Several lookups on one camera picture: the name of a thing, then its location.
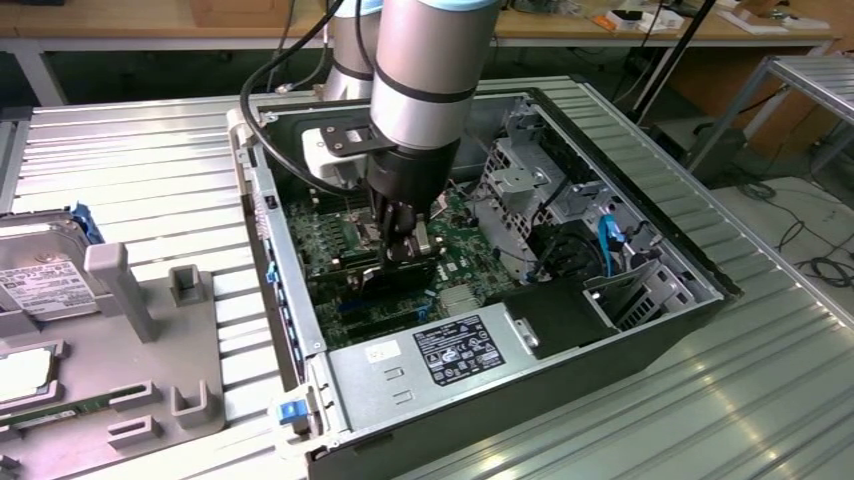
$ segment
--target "motherboard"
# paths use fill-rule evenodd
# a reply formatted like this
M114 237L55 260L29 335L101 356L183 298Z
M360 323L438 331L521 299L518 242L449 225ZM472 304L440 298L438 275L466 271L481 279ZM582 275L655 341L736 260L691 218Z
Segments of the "motherboard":
M436 202L428 230L444 248L424 267L429 271L418 273L428 287L372 298L353 294L348 275L378 261L381 235L368 203L313 192L309 201L289 206L289 227L332 349L476 310L518 286L521 274L505 268L466 204L456 188Z

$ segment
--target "ribbed metal surface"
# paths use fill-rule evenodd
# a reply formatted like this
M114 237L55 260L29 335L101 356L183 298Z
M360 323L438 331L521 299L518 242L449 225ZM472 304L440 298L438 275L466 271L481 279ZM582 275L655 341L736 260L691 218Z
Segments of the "ribbed metal surface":
M769 63L769 71L843 119L854 122L854 59L777 57Z
M797 285L594 91L568 79L542 78L482 87L538 87L549 94L747 295L642 374L408 478L849 478L854 338L839 320L844 314L835 316ZM17 209L90 201L109 240L134 245L142 278L187 261L217 273L233 428L126 462L103 478L139 471L161 478L202 472L206 478L300 475L300 460L285 465L273 451L277 437L266 419L242 422L264 411L281 384L237 228L234 175L222 170L223 113L234 105L234 98L217 98L71 107L39 110L34 118L23 170L30 176L21 184L27 194ZM166 119L169 127L161 128Z

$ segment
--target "warning label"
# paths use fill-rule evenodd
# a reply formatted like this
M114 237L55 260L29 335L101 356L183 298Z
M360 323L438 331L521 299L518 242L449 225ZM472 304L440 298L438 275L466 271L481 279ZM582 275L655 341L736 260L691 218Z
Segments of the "warning label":
M71 262L0 270L0 290L31 315L95 303L93 290Z
M433 381L441 387L505 364L478 315L413 335Z

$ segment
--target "green circuit board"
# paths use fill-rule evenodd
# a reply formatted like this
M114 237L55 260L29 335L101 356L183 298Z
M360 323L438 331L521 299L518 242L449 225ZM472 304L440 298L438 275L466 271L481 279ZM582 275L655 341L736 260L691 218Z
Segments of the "green circuit board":
M518 286L518 275L508 271L480 228L466 221L470 212L465 198L449 190L434 206L434 218L428 224L429 232L444 238L446 246L429 287L372 302L349 301L342 296L346 280L318 279L334 275L337 261L376 261L380 232L369 207L345 205L342 211L320 210L324 209L312 202L293 204L288 218L318 321L333 349L448 318L441 293L452 287L468 285L484 305L493 295Z

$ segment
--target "hard drive label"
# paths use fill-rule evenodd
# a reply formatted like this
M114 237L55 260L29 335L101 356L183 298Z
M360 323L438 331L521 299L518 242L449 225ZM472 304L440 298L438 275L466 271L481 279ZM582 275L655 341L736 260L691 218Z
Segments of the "hard drive label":
M0 270L0 290L31 315L95 303L73 262Z
M441 387L505 364L478 315L413 335L433 381Z

